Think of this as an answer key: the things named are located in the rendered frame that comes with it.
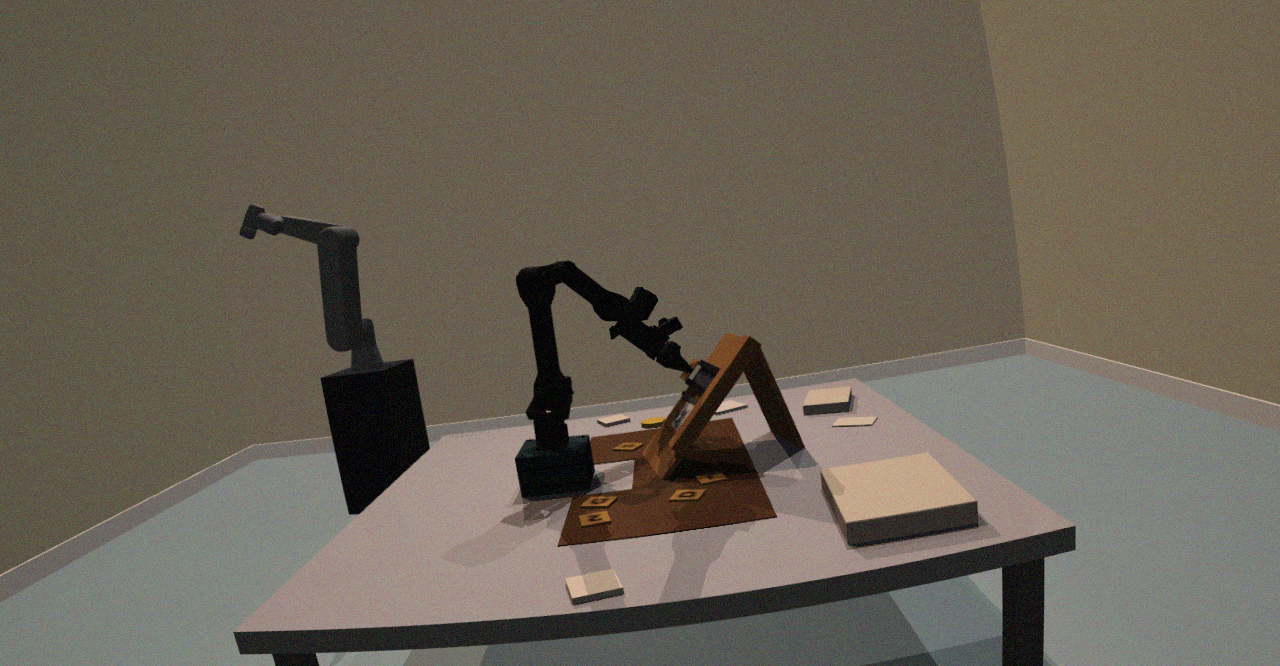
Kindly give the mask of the white paper ticket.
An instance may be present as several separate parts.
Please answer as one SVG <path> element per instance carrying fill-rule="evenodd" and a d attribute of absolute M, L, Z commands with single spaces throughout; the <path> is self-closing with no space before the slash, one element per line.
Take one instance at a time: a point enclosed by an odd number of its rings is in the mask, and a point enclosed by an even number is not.
<path fill-rule="evenodd" d="M 687 402 L 687 403 L 685 403 L 684 409 L 681 410 L 681 412 L 678 414 L 678 416 L 677 416 L 677 418 L 675 419 L 675 423 L 672 423 L 672 426 L 675 426 L 675 429 L 676 429 L 677 432 L 678 432 L 678 428 L 680 428 L 680 426 L 681 426 L 681 425 L 684 424 L 684 421 L 686 420 L 686 418 L 689 418 L 689 414 L 690 414 L 690 412 L 692 411 L 692 409 L 695 407 L 695 405 L 696 405 L 696 403 L 692 403 L 692 401 L 691 401 L 691 400 L 689 400 L 689 402 Z"/>

